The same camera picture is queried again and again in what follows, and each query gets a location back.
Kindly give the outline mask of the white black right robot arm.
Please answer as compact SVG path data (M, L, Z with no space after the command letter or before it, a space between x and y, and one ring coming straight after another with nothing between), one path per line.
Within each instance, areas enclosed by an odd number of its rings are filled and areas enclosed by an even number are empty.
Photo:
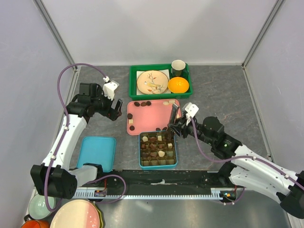
M183 138L191 135L197 142L211 146L217 162L223 166L218 183L223 187L231 184L263 194L290 215L304 217L304 173L280 167L253 152L242 142L224 132L224 125L216 117L206 117L202 124L196 118L182 117L169 127Z

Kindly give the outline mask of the white oval chocolate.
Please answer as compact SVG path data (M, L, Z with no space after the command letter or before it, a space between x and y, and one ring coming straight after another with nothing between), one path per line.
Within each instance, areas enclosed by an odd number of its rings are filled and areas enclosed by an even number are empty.
M144 137L142 138L142 140L143 140L144 142L146 142L146 141L148 141L148 137L144 136Z

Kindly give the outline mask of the pink chocolate tray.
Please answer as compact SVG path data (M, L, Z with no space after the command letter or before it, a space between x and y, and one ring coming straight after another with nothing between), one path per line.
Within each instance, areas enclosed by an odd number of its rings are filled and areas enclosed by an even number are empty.
M156 129L167 127L171 114L172 104L179 105L177 99L149 100L150 106L146 105L148 100L131 101L127 105L127 115L132 114L133 124L129 124L127 118L127 132L131 136L136 136L142 132L153 132Z

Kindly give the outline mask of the metal tongs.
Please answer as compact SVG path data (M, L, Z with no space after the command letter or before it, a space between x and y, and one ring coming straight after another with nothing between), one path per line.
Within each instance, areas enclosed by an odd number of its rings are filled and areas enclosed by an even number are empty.
M169 123L167 125L167 129L166 129L166 132L165 132L165 137L166 137L167 140L171 140L174 137L174 134L176 132L175 121L176 121L176 118L177 118L179 108L180 107L177 104L175 104L175 103L172 104Z

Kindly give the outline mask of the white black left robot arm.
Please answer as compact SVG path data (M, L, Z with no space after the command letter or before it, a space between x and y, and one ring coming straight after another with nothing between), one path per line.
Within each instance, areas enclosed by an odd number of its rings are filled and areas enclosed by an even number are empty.
M99 187L104 182L103 173L110 172L114 154L109 145L95 142L80 155L80 161L70 169L70 161L78 138L86 128L90 118L98 113L115 121L121 116L122 100L115 107L114 92L118 83L109 81L103 86L95 83L81 83L79 93L66 105L66 115L59 134L41 165L33 165L30 175L39 195L61 199L73 198L76 189L88 182Z

